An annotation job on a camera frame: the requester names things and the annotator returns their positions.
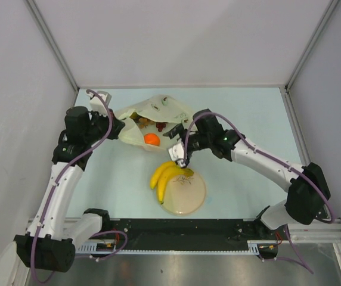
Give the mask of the yellow fake banana bunch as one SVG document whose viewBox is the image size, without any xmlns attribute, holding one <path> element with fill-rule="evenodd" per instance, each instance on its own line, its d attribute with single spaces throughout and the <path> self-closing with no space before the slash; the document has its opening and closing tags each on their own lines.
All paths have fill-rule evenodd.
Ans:
<svg viewBox="0 0 341 286">
<path fill-rule="evenodd" d="M 157 200 L 159 204 L 164 203 L 166 186 L 168 182 L 177 176 L 191 177 L 194 172 L 189 168 L 181 168 L 175 162 L 167 161 L 161 164 L 152 174 L 150 188 L 157 188 Z"/>
</svg>

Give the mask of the orange fake fruit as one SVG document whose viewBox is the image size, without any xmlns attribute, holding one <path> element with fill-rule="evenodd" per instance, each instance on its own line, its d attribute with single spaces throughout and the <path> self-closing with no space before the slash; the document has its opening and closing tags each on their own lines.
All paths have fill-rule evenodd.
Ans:
<svg viewBox="0 0 341 286">
<path fill-rule="evenodd" d="M 147 145 L 160 146 L 160 138 L 155 133 L 148 133 L 144 135 L 144 142 Z"/>
</svg>

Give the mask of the pale green plastic bag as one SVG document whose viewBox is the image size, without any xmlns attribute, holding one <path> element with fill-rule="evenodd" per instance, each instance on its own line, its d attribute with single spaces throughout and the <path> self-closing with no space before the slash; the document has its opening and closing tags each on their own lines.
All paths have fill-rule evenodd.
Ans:
<svg viewBox="0 0 341 286">
<path fill-rule="evenodd" d="M 162 132 L 158 132 L 152 126 L 140 129 L 138 120 L 132 120 L 129 117 L 133 112 L 140 117 L 146 117 L 155 122 L 165 122 L 167 125 Z M 185 128 L 189 127 L 193 114 L 194 111 L 188 105 L 168 95 L 155 95 L 114 113 L 116 118 L 125 124 L 118 138 L 126 144 L 141 147 L 147 151 L 165 151 L 176 143 L 176 138 L 169 139 L 163 134 L 179 123 L 183 124 Z M 144 135 L 148 133 L 158 135 L 161 142 L 159 147 L 145 144 Z"/>
</svg>

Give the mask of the pink ceramic plate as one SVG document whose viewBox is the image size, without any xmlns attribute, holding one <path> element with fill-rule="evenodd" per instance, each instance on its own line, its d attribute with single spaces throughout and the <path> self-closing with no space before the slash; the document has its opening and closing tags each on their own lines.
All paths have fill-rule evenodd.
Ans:
<svg viewBox="0 0 341 286">
<path fill-rule="evenodd" d="M 187 216 L 196 212 L 206 198 L 207 188 L 199 172 L 193 176 L 172 178 L 166 185 L 162 209 L 175 216 Z"/>
</svg>

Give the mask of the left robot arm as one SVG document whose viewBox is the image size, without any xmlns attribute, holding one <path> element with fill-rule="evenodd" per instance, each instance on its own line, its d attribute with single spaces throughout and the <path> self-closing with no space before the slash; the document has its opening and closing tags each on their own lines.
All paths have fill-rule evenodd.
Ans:
<svg viewBox="0 0 341 286">
<path fill-rule="evenodd" d="M 24 235 L 16 235 L 16 252 L 28 268 L 67 272 L 76 250 L 94 234 L 107 237 L 113 228 L 108 211 L 88 208 L 69 229 L 64 221 L 79 179 L 92 152 L 104 138 L 118 138 L 125 123 L 115 116 L 77 106 L 67 110 L 65 130 L 54 149 L 49 183 L 39 210 Z"/>
</svg>

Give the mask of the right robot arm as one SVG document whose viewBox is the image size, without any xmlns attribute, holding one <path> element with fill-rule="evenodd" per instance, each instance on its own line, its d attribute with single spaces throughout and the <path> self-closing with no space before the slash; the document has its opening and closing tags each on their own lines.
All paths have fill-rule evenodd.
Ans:
<svg viewBox="0 0 341 286">
<path fill-rule="evenodd" d="M 261 239 L 270 238 L 281 226 L 310 225 L 317 220 L 331 197 L 322 168 L 313 162 L 306 166 L 291 163 L 264 151 L 235 126 L 224 129 L 218 121 L 221 117 L 209 109 L 200 110 L 188 128 L 178 123 L 167 131 L 165 137 L 177 139 L 168 148 L 170 159 L 185 169 L 194 152 L 209 149 L 217 158 L 249 167 L 285 191 L 285 200 L 258 214 L 255 233 Z"/>
</svg>

